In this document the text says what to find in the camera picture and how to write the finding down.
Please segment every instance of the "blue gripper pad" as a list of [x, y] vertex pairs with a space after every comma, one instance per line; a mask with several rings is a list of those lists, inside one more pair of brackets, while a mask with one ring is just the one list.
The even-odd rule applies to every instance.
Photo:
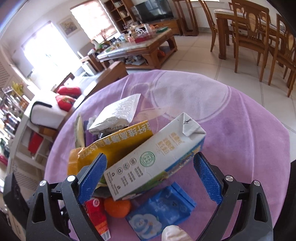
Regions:
[[91, 199], [92, 194], [94, 193], [94, 190], [96, 189], [96, 186], [102, 178], [106, 168], [107, 157], [104, 154], [100, 154], [86, 170], [87, 174], [82, 176], [82, 180], [79, 180], [78, 201], [81, 204]]
[[220, 205], [223, 200], [222, 188], [206, 161], [197, 153], [194, 155], [193, 165], [210, 199]]

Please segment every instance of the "yellow snack bag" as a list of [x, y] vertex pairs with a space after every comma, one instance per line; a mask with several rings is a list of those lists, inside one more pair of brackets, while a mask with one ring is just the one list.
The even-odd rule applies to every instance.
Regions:
[[146, 120], [97, 140], [88, 147], [74, 149], [70, 154], [68, 173], [69, 170], [78, 173], [82, 167], [90, 165], [99, 153], [106, 155], [107, 168], [109, 168], [151, 136], [153, 136], [153, 133], [149, 122]]
[[85, 147], [79, 147], [70, 151], [67, 175], [77, 175], [82, 167], [78, 169], [78, 153]]

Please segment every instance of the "purple package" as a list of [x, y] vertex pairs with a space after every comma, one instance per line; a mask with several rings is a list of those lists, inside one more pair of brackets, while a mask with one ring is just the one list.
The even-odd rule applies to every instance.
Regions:
[[98, 140], [98, 135], [93, 135], [92, 133], [90, 133], [86, 129], [88, 122], [89, 122], [88, 120], [85, 120], [83, 122], [85, 146], [89, 146], [90, 144], [92, 144], [93, 142], [95, 142], [96, 140]]

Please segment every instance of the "framed picture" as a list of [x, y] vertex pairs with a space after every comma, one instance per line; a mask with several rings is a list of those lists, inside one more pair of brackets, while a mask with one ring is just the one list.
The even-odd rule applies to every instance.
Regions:
[[73, 20], [73, 18], [73, 16], [68, 16], [58, 22], [59, 28], [62, 30], [66, 38], [69, 38], [81, 29], [80, 26], [76, 24], [76, 21]]

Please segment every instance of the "curtain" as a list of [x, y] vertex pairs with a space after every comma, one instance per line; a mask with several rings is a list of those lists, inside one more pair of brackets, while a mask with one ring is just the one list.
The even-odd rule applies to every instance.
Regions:
[[71, 12], [91, 40], [95, 39], [98, 43], [101, 43], [103, 38], [99, 33], [102, 29], [106, 29], [107, 38], [117, 33], [114, 23], [100, 1], [83, 2], [71, 8]]

